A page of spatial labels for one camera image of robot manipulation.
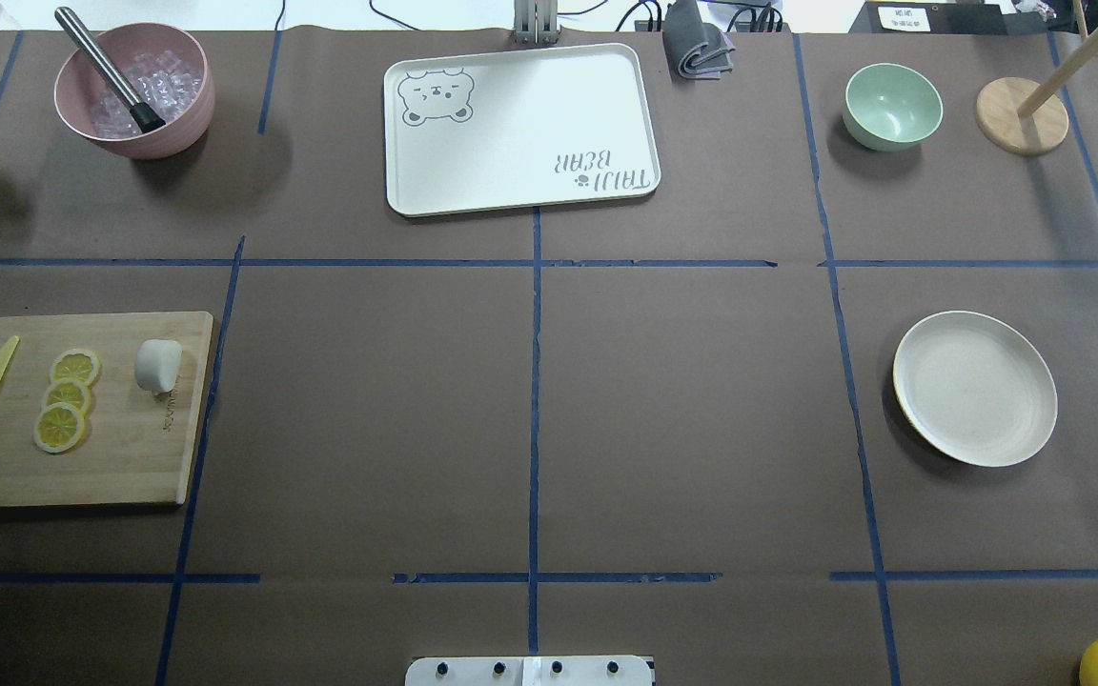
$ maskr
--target bowl rim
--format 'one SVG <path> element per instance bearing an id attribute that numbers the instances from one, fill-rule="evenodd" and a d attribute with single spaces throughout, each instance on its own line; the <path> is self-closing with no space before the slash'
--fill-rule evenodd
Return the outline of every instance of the bowl rim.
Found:
<path id="1" fill-rule="evenodd" d="M 922 79 L 922 82 L 929 87 L 929 92 L 931 92 L 931 94 L 934 95 L 934 100 L 938 103 L 938 117 L 935 117 L 933 125 L 930 126 L 929 130 L 925 132 L 925 134 L 909 136 L 909 138 L 894 138 L 894 136 L 890 135 L 874 134 L 871 131 L 871 127 L 866 126 L 866 123 L 859 119 L 858 113 L 854 113 L 854 109 L 850 108 L 850 87 L 853 86 L 855 79 L 858 79 L 859 76 L 865 72 L 865 70 L 874 69 L 875 67 L 890 67 L 890 69 L 903 69 L 906 72 L 919 77 L 920 79 Z M 863 127 L 863 131 L 866 131 L 867 134 L 876 136 L 876 138 L 881 138 L 890 143 L 918 143 L 919 140 L 927 139 L 931 134 L 938 131 L 938 127 L 942 124 L 943 97 L 940 95 L 940 92 L 938 92 L 938 88 L 934 88 L 934 83 L 931 82 L 931 79 L 928 79 L 927 75 L 921 74 L 920 70 L 907 67 L 906 65 L 898 64 L 897 61 L 875 61 L 875 64 L 866 65 L 865 67 L 860 68 L 856 72 L 854 72 L 853 76 L 850 76 L 849 81 L 845 82 L 845 112 L 849 112 L 850 117 L 853 117 L 854 122 L 858 122 L 858 125 Z"/>
<path id="2" fill-rule="evenodd" d="M 141 25 L 157 25 L 157 26 L 169 27 L 171 31 L 176 31 L 178 33 L 182 33 L 183 35 L 188 36 L 188 38 L 191 40 L 192 44 L 195 45 L 195 47 L 198 48 L 198 54 L 201 55 L 201 65 L 202 65 L 201 88 L 199 88 L 198 94 L 192 97 L 192 103 L 197 103 L 197 101 L 200 100 L 202 94 L 204 94 L 204 92 L 206 91 L 206 82 L 209 81 L 209 76 L 210 76 L 210 58 L 206 57 L 206 49 L 201 46 L 201 42 L 194 38 L 194 36 L 192 36 L 191 33 L 184 31 L 183 27 L 180 27 L 178 25 L 169 25 L 169 23 L 164 23 L 164 22 L 133 22 L 133 23 L 127 23 L 127 25 L 115 25 L 113 27 L 110 27 L 110 30 L 104 30 L 98 33 L 96 35 L 96 38 L 100 40 L 101 36 L 108 35 L 114 31 L 123 31 L 126 30 L 127 27 L 135 27 Z M 164 126 L 159 126 L 155 131 L 147 131 L 146 134 L 131 135 L 127 136 L 127 138 L 101 138 L 101 136 L 99 135 L 83 134 L 82 131 L 76 128 L 75 125 L 72 125 L 72 123 L 70 123 L 66 119 L 66 114 L 61 113 L 61 108 L 57 104 L 57 82 L 61 80 L 61 74 L 65 72 L 66 67 L 70 65 L 70 61 L 72 61 L 75 57 L 78 56 L 78 54 L 79 54 L 79 48 L 76 47 L 75 52 L 70 53 L 69 57 L 66 57 L 66 60 L 61 63 L 60 67 L 58 67 L 57 76 L 54 77 L 54 112 L 57 112 L 57 119 L 60 119 L 61 123 L 65 123 L 66 128 L 74 131 L 75 134 L 79 134 L 83 138 L 87 138 L 88 140 L 100 140 L 108 143 L 125 143 L 126 140 L 141 140 L 147 138 L 147 136 L 149 135 L 158 134 L 158 132 L 164 131 L 165 128 L 167 128 L 167 125 L 169 125 L 171 122 L 179 121 L 180 117 L 186 116 L 186 114 L 189 113 L 189 110 L 192 109 L 192 103 L 190 103 L 189 108 L 186 109 L 186 112 L 180 112 L 179 116 L 175 117 L 175 120 L 172 120 L 171 122 L 165 122 Z"/>

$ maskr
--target black cable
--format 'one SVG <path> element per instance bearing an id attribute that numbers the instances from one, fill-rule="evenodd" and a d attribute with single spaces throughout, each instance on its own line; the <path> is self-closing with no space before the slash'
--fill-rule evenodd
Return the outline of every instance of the black cable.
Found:
<path id="1" fill-rule="evenodd" d="M 598 10 L 598 9 L 603 8 L 603 5 L 605 5 L 607 3 L 609 3 L 609 0 L 601 0 L 601 1 L 598 1 L 598 3 L 592 4 L 591 8 L 587 8 L 585 10 L 581 10 L 579 12 L 558 12 L 558 16 L 559 18 L 576 18 L 576 16 L 580 16 L 580 14 L 585 14 L 587 12 L 592 12 L 592 10 Z"/>
<path id="2" fill-rule="evenodd" d="M 650 12 L 650 5 L 654 5 L 654 13 Z M 635 13 L 638 8 L 646 5 L 649 19 L 647 19 L 647 30 L 648 31 L 663 31 L 663 8 L 659 4 L 659 0 L 639 0 L 637 4 L 629 8 L 627 12 L 621 18 L 621 21 L 617 22 L 617 27 L 613 31 L 621 31 L 621 26 L 625 25 L 625 21 L 629 18 L 629 14 Z"/>
<path id="3" fill-rule="evenodd" d="M 732 4 L 736 8 L 753 8 L 754 10 L 763 10 L 772 5 L 772 3 L 740 3 L 736 0 L 697 0 L 699 3 L 710 3 L 710 4 Z"/>
<path id="4" fill-rule="evenodd" d="M 731 22 L 727 23 L 727 33 L 731 33 L 731 30 L 736 27 L 736 22 L 740 21 L 740 14 L 743 14 L 744 12 L 751 12 L 751 14 L 753 14 L 753 16 L 748 20 L 750 25 L 751 23 L 757 22 L 757 8 L 740 8 L 736 10 L 735 14 L 732 14 Z"/>
<path id="5" fill-rule="evenodd" d="M 367 4 L 371 5 L 371 12 L 378 13 L 381 18 L 391 19 L 391 21 L 400 23 L 400 25 L 408 27 L 408 30 L 422 31 L 419 30 L 419 27 L 415 25 L 408 25 L 408 23 L 402 22 L 400 19 L 392 16 L 392 14 L 385 14 L 383 12 L 380 12 L 378 9 L 376 9 L 376 0 L 367 0 Z"/>
<path id="6" fill-rule="evenodd" d="M 757 31 L 759 33 L 781 33 L 782 12 L 776 8 L 765 8 L 762 15 L 757 20 Z"/>

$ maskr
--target label sticker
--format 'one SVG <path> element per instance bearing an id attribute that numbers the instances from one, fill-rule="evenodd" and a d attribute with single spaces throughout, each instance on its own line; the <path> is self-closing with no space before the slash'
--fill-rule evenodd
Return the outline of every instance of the label sticker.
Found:
<path id="1" fill-rule="evenodd" d="M 889 31 L 929 33 L 929 19 L 925 8 L 879 8 L 879 25 Z"/>

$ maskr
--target white marshmallow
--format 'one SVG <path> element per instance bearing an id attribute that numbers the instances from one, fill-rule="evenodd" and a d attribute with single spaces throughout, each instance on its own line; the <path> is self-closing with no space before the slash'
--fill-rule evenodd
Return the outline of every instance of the white marshmallow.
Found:
<path id="1" fill-rule="evenodd" d="M 176 386 L 180 371 L 180 342 L 176 340 L 143 340 L 134 358 L 134 381 L 144 391 L 166 394 Z"/>

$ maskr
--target white surface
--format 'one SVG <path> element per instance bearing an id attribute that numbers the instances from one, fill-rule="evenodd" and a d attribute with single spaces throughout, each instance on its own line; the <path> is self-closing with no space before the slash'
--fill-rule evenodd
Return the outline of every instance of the white surface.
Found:
<path id="1" fill-rule="evenodd" d="M 900 339 L 892 382 L 918 432 L 968 464 L 1021 463 L 1049 442 L 1058 418 L 1058 392 L 1037 348 L 977 313 L 914 325 Z"/>
<path id="2" fill-rule="evenodd" d="M 552 664 L 560 661 L 561 672 Z M 607 670 L 609 661 L 617 672 Z M 439 664 L 448 665 L 440 675 Z M 502 674 L 494 664 L 502 663 Z M 421 659 L 405 670 L 405 686 L 652 686 L 654 672 L 635 655 L 491 656 L 491 659 Z"/>
<path id="3" fill-rule="evenodd" d="M 388 204 L 406 216 L 630 199 L 659 185 L 627 45 L 397 61 L 383 88 Z"/>

